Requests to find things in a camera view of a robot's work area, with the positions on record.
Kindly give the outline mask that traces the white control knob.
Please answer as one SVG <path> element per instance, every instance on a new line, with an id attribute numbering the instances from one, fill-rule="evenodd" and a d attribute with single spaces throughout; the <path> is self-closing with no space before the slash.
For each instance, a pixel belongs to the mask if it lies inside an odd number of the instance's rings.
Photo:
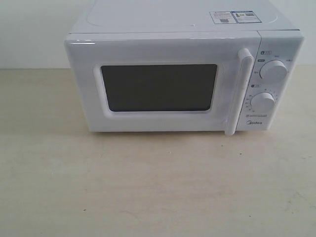
<path id="1" fill-rule="evenodd" d="M 255 112 L 268 112 L 274 108 L 275 100 L 270 93 L 262 92 L 252 97 L 250 105 Z"/>
<path id="2" fill-rule="evenodd" d="M 263 65 L 259 74 L 264 82 L 272 83 L 285 79 L 288 74 L 288 70 L 283 62 L 279 60 L 272 60 Z"/>

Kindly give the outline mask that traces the white microwave oven body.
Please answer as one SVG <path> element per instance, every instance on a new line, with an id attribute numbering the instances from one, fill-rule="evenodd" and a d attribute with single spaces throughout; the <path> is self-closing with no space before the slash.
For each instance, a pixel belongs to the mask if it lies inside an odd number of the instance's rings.
<path id="1" fill-rule="evenodd" d="M 253 11 L 262 22 L 214 24 L 210 16 L 214 11 Z M 261 43 L 236 132 L 266 130 L 275 117 L 304 41 L 299 28 L 268 0 L 94 0 L 69 34 L 241 31 L 258 32 Z M 259 72 L 272 60 L 283 62 L 288 74 L 282 81 L 266 83 Z M 250 101 L 262 92 L 273 95 L 275 106 L 268 112 L 255 112 Z"/>

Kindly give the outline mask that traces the white microwave door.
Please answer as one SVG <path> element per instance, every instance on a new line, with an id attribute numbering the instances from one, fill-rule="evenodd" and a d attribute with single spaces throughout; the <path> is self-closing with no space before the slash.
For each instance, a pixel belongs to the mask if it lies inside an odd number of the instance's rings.
<path id="1" fill-rule="evenodd" d="M 69 34 L 65 49 L 92 132 L 233 135 L 256 31 Z"/>

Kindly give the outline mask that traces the upper white control knob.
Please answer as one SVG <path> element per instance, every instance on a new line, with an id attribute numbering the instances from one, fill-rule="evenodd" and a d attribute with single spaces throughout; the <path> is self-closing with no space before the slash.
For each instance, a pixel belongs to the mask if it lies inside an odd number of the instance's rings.
<path id="1" fill-rule="evenodd" d="M 285 79 L 288 74 L 288 70 L 283 62 L 279 60 L 272 60 L 263 65 L 259 74 L 264 82 L 272 83 Z"/>

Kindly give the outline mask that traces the white printed paper sheet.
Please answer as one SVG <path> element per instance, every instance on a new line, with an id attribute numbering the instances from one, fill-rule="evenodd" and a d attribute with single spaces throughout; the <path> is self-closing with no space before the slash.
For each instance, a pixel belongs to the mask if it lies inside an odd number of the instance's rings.
<path id="1" fill-rule="evenodd" d="M 214 11 L 210 12 L 214 24 L 261 23 L 253 11 Z"/>

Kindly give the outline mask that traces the lower white control knob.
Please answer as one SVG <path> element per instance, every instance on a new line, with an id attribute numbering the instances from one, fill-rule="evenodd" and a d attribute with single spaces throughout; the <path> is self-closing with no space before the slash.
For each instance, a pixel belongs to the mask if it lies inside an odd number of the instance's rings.
<path id="1" fill-rule="evenodd" d="M 262 92 L 252 97 L 250 105 L 255 112 L 268 112 L 274 108 L 275 100 L 270 93 Z"/>

